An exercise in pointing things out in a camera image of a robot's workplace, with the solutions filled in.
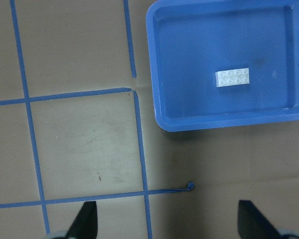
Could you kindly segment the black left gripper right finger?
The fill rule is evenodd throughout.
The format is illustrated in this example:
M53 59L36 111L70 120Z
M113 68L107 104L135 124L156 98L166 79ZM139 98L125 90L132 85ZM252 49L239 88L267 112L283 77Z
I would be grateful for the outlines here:
M249 200L238 203L238 234L242 239L286 239Z

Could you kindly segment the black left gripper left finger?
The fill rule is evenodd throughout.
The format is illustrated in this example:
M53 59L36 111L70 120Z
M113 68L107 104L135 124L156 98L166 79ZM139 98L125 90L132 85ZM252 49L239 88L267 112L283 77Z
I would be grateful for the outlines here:
M98 215L96 201L85 202L70 226L67 239L96 239Z

